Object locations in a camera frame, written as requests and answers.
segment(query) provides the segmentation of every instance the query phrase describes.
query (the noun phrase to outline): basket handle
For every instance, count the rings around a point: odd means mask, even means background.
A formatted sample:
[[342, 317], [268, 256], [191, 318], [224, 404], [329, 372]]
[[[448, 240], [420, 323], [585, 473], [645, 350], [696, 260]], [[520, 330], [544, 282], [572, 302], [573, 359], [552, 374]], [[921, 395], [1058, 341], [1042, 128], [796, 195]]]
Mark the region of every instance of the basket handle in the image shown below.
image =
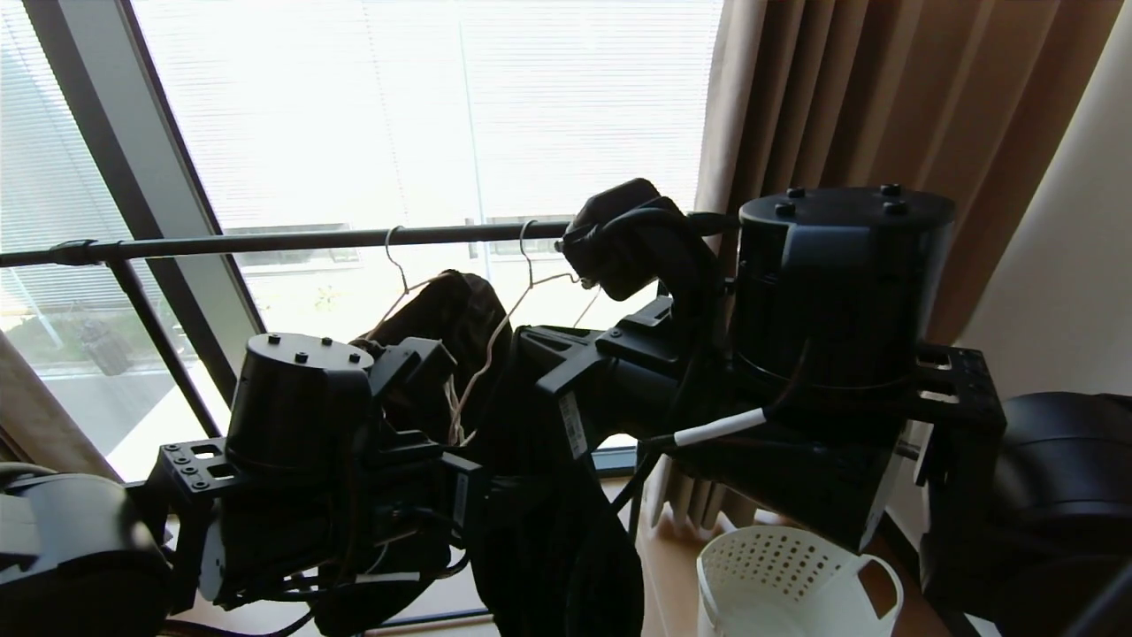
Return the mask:
[[876, 562], [881, 565], [881, 568], [884, 569], [884, 573], [889, 574], [889, 579], [892, 580], [893, 588], [897, 589], [897, 603], [892, 604], [892, 608], [889, 609], [889, 612], [884, 613], [883, 617], [877, 619], [877, 622], [880, 623], [881, 628], [884, 629], [885, 635], [890, 635], [892, 632], [892, 629], [897, 625], [897, 617], [900, 614], [900, 609], [902, 609], [904, 605], [904, 587], [900, 583], [900, 576], [898, 576], [897, 571], [893, 570], [891, 566], [889, 566], [889, 562], [882, 560], [881, 558], [877, 558], [876, 556], [868, 556], [868, 554], [861, 556], [860, 559], [857, 560], [857, 575], [860, 575], [860, 571], [864, 570], [869, 562]]

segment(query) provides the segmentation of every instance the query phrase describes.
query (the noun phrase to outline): curtain fold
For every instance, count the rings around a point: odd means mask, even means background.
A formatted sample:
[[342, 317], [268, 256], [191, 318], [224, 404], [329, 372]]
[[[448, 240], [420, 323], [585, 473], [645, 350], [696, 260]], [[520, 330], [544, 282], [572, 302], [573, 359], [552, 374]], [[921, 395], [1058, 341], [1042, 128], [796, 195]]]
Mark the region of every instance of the curtain fold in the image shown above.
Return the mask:
[[33, 463], [57, 472], [118, 474], [79, 431], [32, 367], [0, 333], [0, 460]]
[[[955, 200], [928, 341], [953, 343], [1045, 173], [1122, 2], [727, 0], [696, 209], [788, 186], [899, 182]], [[731, 255], [735, 239], [720, 253]], [[666, 459], [651, 517], [747, 506]]]

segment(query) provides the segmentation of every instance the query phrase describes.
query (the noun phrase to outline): white cable sleeve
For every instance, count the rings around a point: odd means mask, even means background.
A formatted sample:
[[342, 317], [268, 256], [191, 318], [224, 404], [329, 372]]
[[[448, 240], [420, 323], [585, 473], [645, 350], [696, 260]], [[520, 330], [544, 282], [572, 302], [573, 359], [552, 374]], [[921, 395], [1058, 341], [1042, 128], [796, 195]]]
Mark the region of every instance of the white cable sleeve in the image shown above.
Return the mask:
[[735, 414], [734, 416], [727, 416], [726, 419], [712, 421], [706, 425], [680, 430], [672, 434], [672, 441], [677, 447], [687, 447], [689, 445], [696, 445], [697, 442], [704, 442], [721, 436], [749, 430], [751, 428], [758, 427], [765, 422], [766, 416], [763, 415], [763, 410], [760, 407], [758, 410], [741, 412], [739, 414]]
[[378, 575], [359, 575], [354, 584], [372, 584], [375, 582], [420, 582], [419, 573], [383, 573]]

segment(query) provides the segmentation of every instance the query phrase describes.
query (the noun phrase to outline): white wall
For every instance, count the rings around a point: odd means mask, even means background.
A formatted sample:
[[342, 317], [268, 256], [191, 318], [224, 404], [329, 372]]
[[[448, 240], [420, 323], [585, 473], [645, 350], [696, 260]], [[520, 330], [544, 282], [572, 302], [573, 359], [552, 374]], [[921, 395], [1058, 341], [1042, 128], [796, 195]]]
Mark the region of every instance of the white wall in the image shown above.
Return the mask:
[[[981, 350], [998, 395], [1132, 395], [1132, 7], [1113, 26], [1021, 225], [960, 345]], [[925, 528], [911, 466], [889, 513]]]

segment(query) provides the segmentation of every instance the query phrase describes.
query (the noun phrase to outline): white venetian blind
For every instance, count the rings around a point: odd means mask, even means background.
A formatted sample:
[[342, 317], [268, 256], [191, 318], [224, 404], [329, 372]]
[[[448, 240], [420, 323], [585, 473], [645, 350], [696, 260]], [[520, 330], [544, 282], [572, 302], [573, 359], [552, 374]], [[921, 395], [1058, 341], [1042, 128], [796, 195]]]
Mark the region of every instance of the white venetian blind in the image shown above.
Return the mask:
[[721, 0], [135, 0], [223, 227], [695, 191]]
[[[20, 2], [0, 2], [0, 251], [129, 239]], [[143, 284], [156, 293], [147, 267]], [[0, 270], [0, 311], [127, 307], [104, 267]]]

